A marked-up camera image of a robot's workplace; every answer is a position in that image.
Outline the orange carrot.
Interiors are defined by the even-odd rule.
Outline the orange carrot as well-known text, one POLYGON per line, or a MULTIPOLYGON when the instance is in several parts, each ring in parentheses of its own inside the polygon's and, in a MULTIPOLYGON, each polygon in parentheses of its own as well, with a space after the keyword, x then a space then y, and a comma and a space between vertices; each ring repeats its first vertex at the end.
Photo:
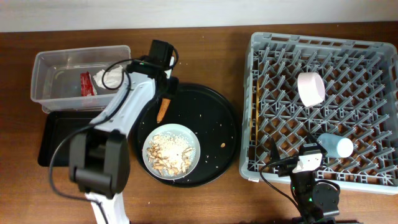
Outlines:
POLYGON ((159 108, 159 112, 158 112, 157 118, 156 118, 157 123, 160 123, 163 120, 163 118, 167 112, 167 109, 169 107, 169 104, 170 104, 170 99, 168 99, 168 98, 162 99, 162 102, 161 102, 161 105, 159 108))

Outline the white tissue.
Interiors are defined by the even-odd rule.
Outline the white tissue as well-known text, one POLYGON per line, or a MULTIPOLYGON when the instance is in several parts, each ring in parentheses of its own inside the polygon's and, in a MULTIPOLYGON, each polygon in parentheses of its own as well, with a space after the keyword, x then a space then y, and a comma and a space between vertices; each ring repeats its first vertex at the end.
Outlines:
POLYGON ((104 70, 100 70, 93 76, 93 79, 99 88, 106 90, 107 86, 114 89, 122 82, 123 70, 124 68, 122 66, 111 69, 109 72, 106 72, 106 74, 104 74, 104 70))

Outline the light blue cup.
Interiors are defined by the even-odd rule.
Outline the light blue cup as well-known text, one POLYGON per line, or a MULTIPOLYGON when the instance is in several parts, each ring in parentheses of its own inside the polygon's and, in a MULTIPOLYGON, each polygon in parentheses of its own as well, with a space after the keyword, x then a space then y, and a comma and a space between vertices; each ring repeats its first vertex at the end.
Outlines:
POLYGON ((347 158, 353 153, 353 142, 342 136, 324 133, 317 138, 318 143, 326 150, 326 157, 347 158))

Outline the grey plate with food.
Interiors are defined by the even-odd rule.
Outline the grey plate with food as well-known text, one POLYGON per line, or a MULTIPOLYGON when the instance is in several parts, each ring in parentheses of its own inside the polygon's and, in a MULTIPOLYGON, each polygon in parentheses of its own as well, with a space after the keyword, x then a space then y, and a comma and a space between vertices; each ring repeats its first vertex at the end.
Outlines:
POLYGON ((192 173, 200 154, 196 134, 181 124, 165 124, 155 128, 142 147, 144 167, 162 180, 175 181, 192 173))

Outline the wooden chopstick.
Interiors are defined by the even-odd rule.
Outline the wooden chopstick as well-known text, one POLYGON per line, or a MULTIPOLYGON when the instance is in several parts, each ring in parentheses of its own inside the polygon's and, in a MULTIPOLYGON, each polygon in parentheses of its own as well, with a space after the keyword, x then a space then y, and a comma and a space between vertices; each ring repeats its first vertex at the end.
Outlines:
POLYGON ((248 128, 249 128, 249 141, 251 141, 251 133, 252 133, 252 95, 250 96, 250 109, 249 109, 249 121, 248 121, 248 128))
POLYGON ((259 80, 256 82, 256 117, 255 117, 255 146, 257 147, 258 142, 258 122, 259 122, 259 80))

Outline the pink bowl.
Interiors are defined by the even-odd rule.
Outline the pink bowl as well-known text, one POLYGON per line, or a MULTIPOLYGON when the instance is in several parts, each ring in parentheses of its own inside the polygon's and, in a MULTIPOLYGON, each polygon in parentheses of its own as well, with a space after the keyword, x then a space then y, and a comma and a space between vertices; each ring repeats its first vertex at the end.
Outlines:
POLYGON ((299 97, 305 107, 313 107, 325 99, 325 86, 316 72, 300 73, 297 78, 299 97))

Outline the red snack wrapper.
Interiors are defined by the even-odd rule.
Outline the red snack wrapper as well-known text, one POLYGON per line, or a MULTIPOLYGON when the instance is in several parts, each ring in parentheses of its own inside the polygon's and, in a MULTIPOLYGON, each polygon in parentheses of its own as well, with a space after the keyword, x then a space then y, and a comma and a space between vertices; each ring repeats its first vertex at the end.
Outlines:
POLYGON ((97 92, 94 88, 91 75, 89 72, 80 74, 80 85, 81 85, 81 95, 82 96, 95 96, 97 92))

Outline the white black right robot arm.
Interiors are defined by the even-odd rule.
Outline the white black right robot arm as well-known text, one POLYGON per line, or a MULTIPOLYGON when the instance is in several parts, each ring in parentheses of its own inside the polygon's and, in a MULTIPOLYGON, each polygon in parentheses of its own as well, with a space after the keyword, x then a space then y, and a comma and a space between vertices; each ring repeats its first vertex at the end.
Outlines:
POLYGON ((326 149, 311 137, 299 147, 299 153, 281 158, 275 141, 271 140, 270 166, 279 177, 290 177, 290 191, 301 217, 300 223, 334 223, 340 214, 340 186, 329 180, 316 180, 315 172, 323 164, 326 149))

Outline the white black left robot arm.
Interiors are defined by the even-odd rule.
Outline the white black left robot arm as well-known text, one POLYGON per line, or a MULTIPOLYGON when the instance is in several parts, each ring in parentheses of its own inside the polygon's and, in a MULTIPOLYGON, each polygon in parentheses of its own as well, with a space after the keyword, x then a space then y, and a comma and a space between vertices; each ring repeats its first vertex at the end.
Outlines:
POLYGON ((123 190, 130 173, 128 136, 138 117, 155 100, 175 94, 178 78, 171 72, 178 54, 142 56, 118 62, 121 80, 109 105, 86 126, 68 134, 58 145, 69 145, 69 178, 84 196, 61 192, 53 180, 55 158, 49 164, 49 183, 59 196, 91 204, 97 223, 129 223, 123 190))

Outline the grey dishwasher rack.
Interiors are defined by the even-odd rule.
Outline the grey dishwasher rack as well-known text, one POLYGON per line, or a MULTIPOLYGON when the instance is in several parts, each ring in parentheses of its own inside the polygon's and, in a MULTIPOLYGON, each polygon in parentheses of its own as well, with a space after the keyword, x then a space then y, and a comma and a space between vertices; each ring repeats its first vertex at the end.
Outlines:
POLYGON ((243 140, 239 173, 258 182, 289 183, 268 168, 274 138, 283 158, 298 153, 307 135, 330 133, 352 140, 347 158, 326 158, 315 177, 342 189, 397 193, 397 49, 386 42, 256 32, 246 51, 243 140), (325 99, 305 107, 300 73, 318 73, 325 99), (258 144, 255 146, 256 82, 259 80, 258 144), (249 109, 252 95, 252 133, 249 109))

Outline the round black tray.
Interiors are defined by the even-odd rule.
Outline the round black tray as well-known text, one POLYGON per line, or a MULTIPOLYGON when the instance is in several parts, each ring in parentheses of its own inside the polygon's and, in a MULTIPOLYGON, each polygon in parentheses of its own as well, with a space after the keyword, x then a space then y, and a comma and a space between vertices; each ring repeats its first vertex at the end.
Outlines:
POLYGON ((132 131, 132 151, 144 167, 142 147, 146 137, 164 124, 181 124, 193 131, 201 147, 200 160, 192 173, 175 181, 159 182, 180 188, 198 187, 216 180, 233 163, 241 145, 239 118, 232 104, 217 91, 199 84, 179 84, 161 123, 156 117, 160 100, 152 100, 140 114, 132 131))

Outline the clear plastic bin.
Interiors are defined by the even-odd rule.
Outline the clear plastic bin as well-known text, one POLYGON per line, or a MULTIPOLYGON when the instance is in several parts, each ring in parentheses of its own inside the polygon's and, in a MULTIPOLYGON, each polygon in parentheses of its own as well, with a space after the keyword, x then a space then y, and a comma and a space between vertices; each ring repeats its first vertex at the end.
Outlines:
POLYGON ((30 98, 45 113, 66 110, 102 110, 117 91, 100 88, 93 82, 95 96, 81 95, 80 75, 91 76, 112 63, 131 57, 127 45, 53 50, 36 55, 32 70, 30 98))

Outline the black rectangular bin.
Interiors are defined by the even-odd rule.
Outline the black rectangular bin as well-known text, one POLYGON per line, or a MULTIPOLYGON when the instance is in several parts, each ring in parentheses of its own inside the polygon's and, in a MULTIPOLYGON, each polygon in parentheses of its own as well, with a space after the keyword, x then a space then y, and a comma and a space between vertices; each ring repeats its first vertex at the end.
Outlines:
POLYGON ((48 114, 37 162, 50 165, 58 145, 72 132, 86 126, 100 111, 53 111, 48 114))

